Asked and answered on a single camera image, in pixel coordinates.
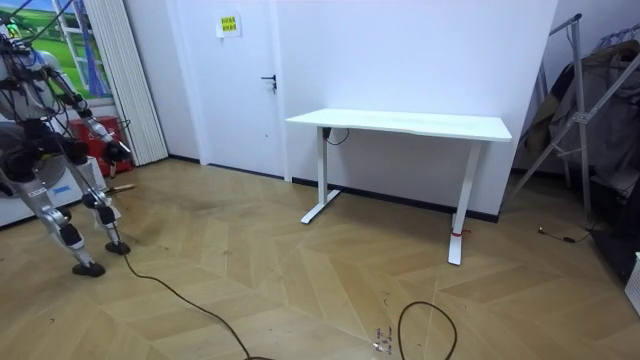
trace door frame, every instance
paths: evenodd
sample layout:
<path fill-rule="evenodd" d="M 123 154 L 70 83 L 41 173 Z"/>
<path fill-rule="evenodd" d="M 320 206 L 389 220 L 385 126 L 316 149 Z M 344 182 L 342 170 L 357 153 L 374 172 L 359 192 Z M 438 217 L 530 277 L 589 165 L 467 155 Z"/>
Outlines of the door frame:
<path fill-rule="evenodd" d="M 180 14 L 180 10 L 178 7 L 179 0 L 164 0 L 167 5 L 167 11 L 169 14 Z M 280 51 L 280 26 L 278 22 L 278 12 L 277 12 L 277 0 L 269 0 L 268 1 L 268 9 L 267 16 L 269 16 L 269 25 L 270 25 L 270 42 L 271 42 L 271 53 L 273 56 L 273 64 L 274 64 L 274 73 L 277 79 L 283 79 L 282 72 L 282 58 Z M 193 59 L 193 54 L 189 51 L 186 46 L 187 35 L 184 34 L 180 29 L 184 29 L 183 23 L 181 22 L 181 17 L 174 16 L 173 19 L 176 21 L 170 22 L 171 32 L 173 34 L 173 40 L 175 42 L 178 62 L 180 64 L 180 72 L 183 78 L 183 84 L 185 88 L 185 93 L 188 97 L 188 108 L 189 114 L 188 116 L 193 120 L 193 128 L 196 132 L 196 142 L 198 147 L 198 155 L 200 157 L 200 165 L 208 165 L 212 163 L 211 161 L 211 146 L 209 145 L 211 139 L 209 139 L 206 135 L 206 117 L 205 114 L 202 113 L 201 105 L 202 99 L 200 98 L 199 92 L 196 87 L 196 79 L 197 73 L 196 70 L 193 69 L 190 64 L 192 64 L 191 60 Z M 287 132 L 284 118 L 284 92 L 286 86 L 280 81 L 278 83 L 278 90 L 276 92 L 276 121 L 278 122 L 278 130 L 280 132 L 280 158 L 282 161 L 282 174 L 284 180 L 287 182 L 291 182 L 291 174 L 289 172 L 289 164 L 287 161 Z"/>

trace white door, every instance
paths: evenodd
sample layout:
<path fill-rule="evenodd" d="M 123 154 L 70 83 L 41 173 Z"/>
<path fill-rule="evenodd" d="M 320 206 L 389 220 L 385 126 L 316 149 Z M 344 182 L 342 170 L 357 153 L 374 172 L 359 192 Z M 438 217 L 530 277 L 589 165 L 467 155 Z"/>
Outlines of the white door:
<path fill-rule="evenodd" d="M 283 175 L 268 1 L 191 0 L 180 5 L 189 63 L 215 165 Z M 221 17 L 235 16 L 240 36 L 219 38 Z"/>

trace red object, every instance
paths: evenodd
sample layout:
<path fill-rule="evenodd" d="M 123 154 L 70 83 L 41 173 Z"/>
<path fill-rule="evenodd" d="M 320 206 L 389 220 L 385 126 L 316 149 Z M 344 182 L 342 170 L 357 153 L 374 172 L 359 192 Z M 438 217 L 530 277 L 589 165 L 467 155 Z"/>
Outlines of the red object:
<path fill-rule="evenodd" d="M 455 237 L 462 237 L 462 234 L 464 233 L 469 233 L 471 234 L 471 230 L 467 230 L 467 229 L 462 229 L 462 233 L 458 234 L 458 233 L 454 233 L 453 231 L 451 232 L 451 236 L 455 236 Z"/>
<path fill-rule="evenodd" d="M 101 123 L 107 131 L 113 133 L 114 138 L 122 141 L 122 134 L 120 132 L 120 127 L 118 126 L 118 118 L 114 116 L 98 116 L 96 117 L 99 123 Z M 98 166 L 100 166 L 100 172 L 103 176 L 109 176 L 111 171 L 109 165 L 102 160 L 102 151 L 104 151 L 105 144 L 100 140 L 96 139 L 93 134 L 89 132 L 89 128 L 84 124 L 84 122 L 80 119 L 74 119 L 69 121 L 71 132 L 73 136 L 82 140 L 89 145 L 89 156 L 93 156 L 98 160 Z M 116 173 L 131 171 L 133 169 L 133 165 L 131 165 L 131 161 L 122 161 L 116 165 Z"/>

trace cable plug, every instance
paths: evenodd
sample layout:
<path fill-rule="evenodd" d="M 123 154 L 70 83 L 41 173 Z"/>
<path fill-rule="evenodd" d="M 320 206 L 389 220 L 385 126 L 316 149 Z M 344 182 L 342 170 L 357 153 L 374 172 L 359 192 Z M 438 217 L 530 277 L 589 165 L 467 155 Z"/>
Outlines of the cable plug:
<path fill-rule="evenodd" d="M 542 226 L 540 226 L 540 227 L 538 228 L 538 234 L 540 234 L 540 235 L 546 235 L 546 236 L 552 237 L 552 238 L 554 238 L 554 239 L 556 239 L 556 240 L 564 241 L 564 242 L 569 243 L 569 244 L 575 244 L 575 243 L 577 243 L 577 241 L 576 241 L 575 239 L 570 238 L 570 237 L 568 237 L 568 236 L 565 236 L 565 237 L 559 238 L 559 237 L 557 237 L 557 236 L 554 236 L 554 235 L 551 235 L 551 234 L 549 234 L 549 233 L 546 233 L 546 232 L 544 231 L 544 229 L 542 229 Z"/>

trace standing desk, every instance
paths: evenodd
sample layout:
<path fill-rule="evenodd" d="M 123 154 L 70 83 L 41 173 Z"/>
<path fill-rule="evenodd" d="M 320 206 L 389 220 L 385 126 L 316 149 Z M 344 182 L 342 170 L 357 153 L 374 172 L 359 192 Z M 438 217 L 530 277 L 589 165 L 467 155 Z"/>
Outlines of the standing desk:
<path fill-rule="evenodd" d="M 335 199 L 340 190 L 327 189 L 327 140 L 325 128 L 348 128 L 408 133 L 471 141 L 471 150 L 460 189 L 458 208 L 453 214 L 449 263 L 460 265 L 462 257 L 462 227 L 469 205 L 471 187 L 478 165 L 480 149 L 485 142 L 511 142 L 511 134 L 497 117 L 402 113 L 345 109 L 323 109 L 286 119 L 292 124 L 306 124 L 317 129 L 318 204 L 301 220 L 308 224 Z"/>

